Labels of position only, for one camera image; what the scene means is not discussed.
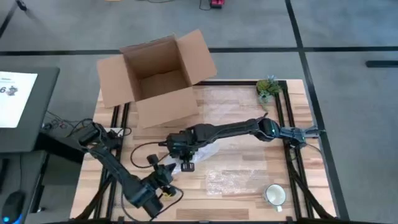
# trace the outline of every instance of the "wooden table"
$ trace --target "wooden table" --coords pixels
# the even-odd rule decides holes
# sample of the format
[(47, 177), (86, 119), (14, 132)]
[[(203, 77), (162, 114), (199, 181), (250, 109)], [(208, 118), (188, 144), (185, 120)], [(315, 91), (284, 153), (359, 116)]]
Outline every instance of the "wooden table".
[[(312, 125), (311, 111), (308, 105), (305, 89), (301, 80), (287, 80), (289, 96), (297, 127), (305, 128)], [(121, 162), (134, 175), (143, 178), (153, 169), (138, 169), (134, 167), (129, 156), (139, 144), (149, 141), (164, 141), (168, 133), (178, 131), (197, 123), (214, 125), (245, 121), (264, 115), (264, 110), (257, 101), (255, 86), (195, 86), (195, 94), (200, 107), (200, 114), (172, 121), (153, 128), (137, 127), (138, 115), (134, 103), (130, 104), (127, 126), (132, 128), (132, 134), (125, 137)], [(286, 113), (282, 99), (282, 109)], [(275, 101), (268, 105), (268, 117), (278, 120)], [(101, 93), (99, 94), (94, 121), (109, 127), (113, 109), (105, 108)], [(318, 147), (316, 139), (307, 142)], [(287, 175), (284, 148), (280, 139), (272, 142), (260, 142), (253, 136), (238, 136), (219, 139), (215, 147), (219, 151), (209, 159), (196, 164), (193, 173), (178, 173), (174, 175), (173, 184), (185, 192), (181, 202), (161, 214), (157, 221), (184, 220), (250, 220), (275, 221), (285, 220), (286, 216), (295, 217), (292, 205), (292, 194)], [(144, 146), (134, 153), (134, 162), (145, 165), (146, 156), (157, 154), (159, 157), (167, 153), (165, 147), (156, 145)], [(303, 163), (307, 182), (311, 192), (324, 206), (327, 212), (335, 215), (331, 192), (328, 186), (322, 155), (312, 147), (302, 149)], [(71, 217), (77, 216), (92, 199), (98, 189), (101, 176), (101, 164), (86, 155), (82, 168)], [(262, 198), (263, 190), (270, 184), (283, 186), (287, 200), (283, 211), (278, 213)], [(303, 216), (306, 216), (304, 199), (301, 191), (300, 206)], [(114, 198), (112, 220), (125, 216), (120, 204), (121, 186), (118, 185)], [(165, 206), (177, 197), (162, 198)], [(108, 197), (104, 197), (102, 217), (104, 217)], [(145, 211), (133, 208), (125, 201), (126, 208), (138, 220), (148, 220)]]

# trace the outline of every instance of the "red object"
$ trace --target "red object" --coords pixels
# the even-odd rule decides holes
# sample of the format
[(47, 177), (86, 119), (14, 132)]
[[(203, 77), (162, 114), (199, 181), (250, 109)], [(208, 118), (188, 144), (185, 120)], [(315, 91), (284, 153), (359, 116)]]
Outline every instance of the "red object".
[(221, 8), (221, 7), (223, 7), (224, 3), (225, 3), (225, 0), (211, 0), (210, 7)]

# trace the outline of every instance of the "ceramic mug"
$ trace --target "ceramic mug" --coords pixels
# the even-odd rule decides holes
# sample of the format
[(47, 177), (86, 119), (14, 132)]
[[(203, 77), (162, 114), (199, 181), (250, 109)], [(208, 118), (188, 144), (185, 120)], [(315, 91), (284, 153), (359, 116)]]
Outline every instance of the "ceramic mug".
[(282, 204), (286, 201), (286, 193), (280, 185), (272, 184), (264, 191), (264, 198), (277, 212), (281, 212)]

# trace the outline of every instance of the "open cardboard box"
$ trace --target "open cardboard box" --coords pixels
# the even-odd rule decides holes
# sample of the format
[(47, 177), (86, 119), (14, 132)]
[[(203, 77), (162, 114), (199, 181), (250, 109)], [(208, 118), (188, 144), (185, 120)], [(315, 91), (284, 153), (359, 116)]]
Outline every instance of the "open cardboard box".
[(198, 113), (192, 85), (217, 73), (199, 30), (120, 51), (97, 63), (105, 107), (135, 101), (143, 128)]

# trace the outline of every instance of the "small potted plant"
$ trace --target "small potted plant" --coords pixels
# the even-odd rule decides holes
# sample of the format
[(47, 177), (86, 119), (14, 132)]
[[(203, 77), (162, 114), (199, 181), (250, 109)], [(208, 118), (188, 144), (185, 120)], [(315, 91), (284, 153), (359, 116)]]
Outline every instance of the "small potted plant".
[(275, 80), (275, 76), (271, 76), (266, 80), (259, 80), (256, 83), (256, 90), (259, 95), (260, 105), (267, 111), (266, 104), (269, 102), (269, 98), (280, 92), (280, 86), (278, 81)]

